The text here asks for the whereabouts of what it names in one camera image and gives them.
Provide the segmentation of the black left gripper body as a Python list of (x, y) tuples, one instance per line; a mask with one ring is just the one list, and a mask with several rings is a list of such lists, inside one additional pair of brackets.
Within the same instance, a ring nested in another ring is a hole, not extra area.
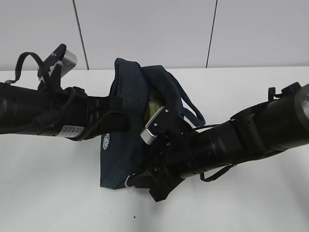
[(109, 98), (87, 96), (83, 89), (77, 87), (70, 88), (70, 91), (65, 107), (59, 110), (61, 119), (38, 135), (82, 141), (104, 134), (108, 128), (105, 123), (109, 113)]

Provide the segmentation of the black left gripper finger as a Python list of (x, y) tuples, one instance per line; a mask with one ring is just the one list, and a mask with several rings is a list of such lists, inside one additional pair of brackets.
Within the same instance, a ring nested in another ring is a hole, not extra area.
[(89, 112), (104, 114), (107, 111), (122, 111), (122, 98), (117, 96), (93, 97), (89, 96)]
[(95, 132), (99, 135), (129, 129), (129, 117), (118, 111), (109, 110), (105, 112), (97, 122)]

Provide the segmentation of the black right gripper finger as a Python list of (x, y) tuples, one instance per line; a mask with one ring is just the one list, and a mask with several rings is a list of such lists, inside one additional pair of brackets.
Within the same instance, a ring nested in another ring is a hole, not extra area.
[(167, 189), (168, 183), (164, 169), (144, 170), (132, 176), (132, 183), (139, 189)]
[(155, 202), (163, 201), (183, 181), (184, 179), (161, 180), (150, 188), (149, 193)]

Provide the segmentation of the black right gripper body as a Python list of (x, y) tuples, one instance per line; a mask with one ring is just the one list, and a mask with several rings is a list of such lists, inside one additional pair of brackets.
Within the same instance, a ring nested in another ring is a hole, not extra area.
[(194, 151), (194, 140), (198, 135), (194, 130), (182, 131), (180, 137), (169, 142), (151, 144), (147, 170), (164, 169), (167, 180), (200, 175), (200, 164)]

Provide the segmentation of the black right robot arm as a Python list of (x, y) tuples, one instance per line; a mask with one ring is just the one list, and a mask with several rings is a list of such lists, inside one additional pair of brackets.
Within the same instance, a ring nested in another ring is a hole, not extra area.
[(293, 83), (268, 89), (266, 102), (246, 108), (221, 124), (192, 128), (169, 106), (151, 117), (141, 133), (150, 159), (125, 185), (148, 189), (162, 201), (185, 179), (218, 179), (231, 168), (309, 142), (309, 87)]

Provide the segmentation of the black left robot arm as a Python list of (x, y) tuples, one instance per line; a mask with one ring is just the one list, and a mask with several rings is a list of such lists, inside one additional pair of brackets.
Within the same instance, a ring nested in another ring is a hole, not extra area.
[(122, 98), (88, 96), (68, 87), (56, 92), (0, 85), (0, 132), (83, 141), (129, 128)]

